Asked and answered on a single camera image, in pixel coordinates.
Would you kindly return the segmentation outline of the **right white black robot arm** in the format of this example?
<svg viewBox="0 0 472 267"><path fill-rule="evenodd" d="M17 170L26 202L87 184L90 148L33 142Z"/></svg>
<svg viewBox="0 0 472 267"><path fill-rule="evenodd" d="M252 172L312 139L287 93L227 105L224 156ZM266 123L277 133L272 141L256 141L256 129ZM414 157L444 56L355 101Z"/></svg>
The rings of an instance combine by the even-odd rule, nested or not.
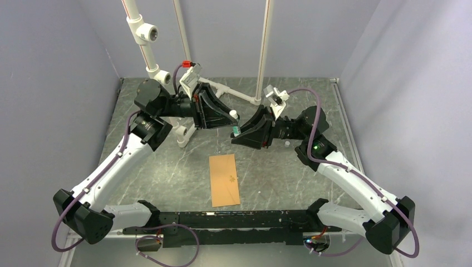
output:
<svg viewBox="0 0 472 267"><path fill-rule="evenodd" d="M302 164L333 181L360 205L360 209L352 209L318 199L306 210L310 229L334 226L348 230L384 254L399 251L400 242L412 233L415 248L411 256L417 256L419 241L412 229L415 203L407 196L396 197L362 174L323 135L328 128L325 113L316 106L306 108L297 118L275 118L270 108L260 105L240 127L241 133L231 134L231 143L260 150L274 139L300 140L294 150Z"/></svg>

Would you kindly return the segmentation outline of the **brown paper envelope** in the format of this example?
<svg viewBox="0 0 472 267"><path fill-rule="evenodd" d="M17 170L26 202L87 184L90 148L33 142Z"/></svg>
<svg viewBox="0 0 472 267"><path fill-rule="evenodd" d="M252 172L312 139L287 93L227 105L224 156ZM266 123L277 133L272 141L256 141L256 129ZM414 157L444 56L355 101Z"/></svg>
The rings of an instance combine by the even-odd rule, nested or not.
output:
<svg viewBox="0 0 472 267"><path fill-rule="evenodd" d="M209 156L212 207L240 205L235 155Z"/></svg>

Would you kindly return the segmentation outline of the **green white glue stick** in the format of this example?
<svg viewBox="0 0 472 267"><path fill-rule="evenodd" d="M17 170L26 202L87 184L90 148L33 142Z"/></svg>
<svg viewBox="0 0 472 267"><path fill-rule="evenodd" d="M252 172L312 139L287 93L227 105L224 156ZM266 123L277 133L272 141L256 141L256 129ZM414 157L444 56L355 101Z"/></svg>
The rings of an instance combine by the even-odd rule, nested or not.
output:
<svg viewBox="0 0 472 267"><path fill-rule="evenodd" d="M233 135L234 137L237 137L241 134L241 129L239 125L239 115L236 110L231 110L229 114L233 119L235 119L235 123L233 125Z"/></svg>

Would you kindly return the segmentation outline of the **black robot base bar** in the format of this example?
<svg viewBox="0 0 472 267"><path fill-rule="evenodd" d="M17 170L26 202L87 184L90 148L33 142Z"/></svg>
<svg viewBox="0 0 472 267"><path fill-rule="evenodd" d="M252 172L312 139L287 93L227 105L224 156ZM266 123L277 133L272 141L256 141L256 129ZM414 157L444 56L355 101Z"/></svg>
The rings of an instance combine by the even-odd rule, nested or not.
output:
<svg viewBox="0 0 472 267"><path fill-rule="evenodd" d="M302 245L313 236L339 231L306 210L161 211L144 226L123 229L125 235L159 235L164 248L196 243Z"/></svg>

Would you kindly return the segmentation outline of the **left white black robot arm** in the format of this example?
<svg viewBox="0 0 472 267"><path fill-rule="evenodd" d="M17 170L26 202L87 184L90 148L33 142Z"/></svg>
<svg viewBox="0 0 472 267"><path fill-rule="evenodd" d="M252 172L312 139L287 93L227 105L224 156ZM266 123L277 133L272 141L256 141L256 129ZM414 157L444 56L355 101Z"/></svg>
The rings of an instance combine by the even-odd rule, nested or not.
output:
<svg viewBox="0 0 472 267"><path fill-rule="evenodd" d="M166 118L192 118L198 129L236 126L239 118L205 82L197 82L190 95L171 95L161 83L147 79L138 85L134 103L138 111L127 119L112 153L83 182L53 197L60 221L89 244L117 229L137 227L151 234L159 228L160 212L151 203L111 206L108 200L128 173L165 141L172 130Z"/></svg>

